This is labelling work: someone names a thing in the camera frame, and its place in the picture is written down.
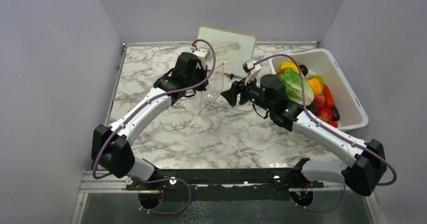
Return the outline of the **clear zip top bag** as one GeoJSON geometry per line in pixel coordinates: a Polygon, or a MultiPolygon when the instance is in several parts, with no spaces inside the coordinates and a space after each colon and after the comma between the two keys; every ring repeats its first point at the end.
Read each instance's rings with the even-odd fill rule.
{"type": "Polygon", "coordinates": [[[196,113],[201,115],[223,91],[224,87],[224,67],[227,61],[224,60],[219,66],[212,70],[212,75],[209,78],[208,86],[205,91],[197,92],[193,98],[193,104],[196,109],[196,113]]]}

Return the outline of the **green lettuce head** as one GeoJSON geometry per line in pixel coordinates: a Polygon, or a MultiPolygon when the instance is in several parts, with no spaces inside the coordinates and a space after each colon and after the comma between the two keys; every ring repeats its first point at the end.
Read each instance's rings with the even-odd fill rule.
{"type": "Polygon", "coordinates": [[[291,68],[288,68],[284,71],[284,73],[280,76],[279,79],[284,84],[286,96],[289,100],[302,105],[304,99],[306,106],[310,105],[313,102],[315,98],[313,90],[306,81],[303,81],[303,94],[301,78],[297,72],[293,71],[291,68]]]}

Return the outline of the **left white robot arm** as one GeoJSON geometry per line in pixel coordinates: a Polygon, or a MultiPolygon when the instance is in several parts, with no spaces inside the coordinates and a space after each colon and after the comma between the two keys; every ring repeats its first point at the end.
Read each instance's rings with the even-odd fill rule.
{"type": "Polygon", "coordinates": [[[93,177],[98,179],[98,166],[117,178],[139,178],[146,189],[158,184],[156,166],[134,156],[131,146],[142,131],[163,111],[174,105],[188,90],[204,91],[208,85],[207,48],[181,53],[174,68],[158,78],[149,93],[121,119],[110,126],[99,124],[93,133],[91,157],[93,177]]]}

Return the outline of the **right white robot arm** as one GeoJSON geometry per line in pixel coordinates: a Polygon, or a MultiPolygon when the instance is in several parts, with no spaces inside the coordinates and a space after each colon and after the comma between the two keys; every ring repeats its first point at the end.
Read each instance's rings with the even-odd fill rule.
{"type": "Polygon", "coordinates": [[[231,106],[247,102],[266,110],[274,124],[302,135],[333,153],[337,161],[306,161],[291,172],[291,182],[303,187],[310,181],[342,183],[355,193],[369,196],[387,170],[385,151],[381,142],[367,142],[346,134],[306,112],[303,106],[289,100],[285,85],[274,74],[266,74],[260,85],[253,80],[235,81],[230,89],[221,92],[231,106]]]}

